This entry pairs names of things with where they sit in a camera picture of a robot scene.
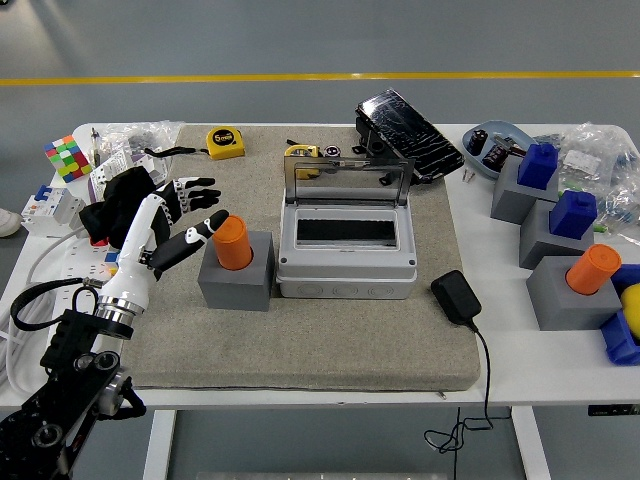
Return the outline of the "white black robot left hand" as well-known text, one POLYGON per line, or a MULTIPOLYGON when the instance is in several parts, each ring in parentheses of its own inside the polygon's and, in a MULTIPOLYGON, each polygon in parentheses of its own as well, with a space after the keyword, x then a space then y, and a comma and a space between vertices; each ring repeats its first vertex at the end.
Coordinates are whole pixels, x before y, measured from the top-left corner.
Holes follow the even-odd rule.
POLYGON ((214 185, 212 177, 182 177, 168 181, 142 200, 121 248, 118 270, 101 289, 99 310, 140 314, 148 308, 157 277, 202 248, 229 217, 229 212, 221 209, 170 235, 171 227, 184 215, 219 202, 221 192, 214 185))

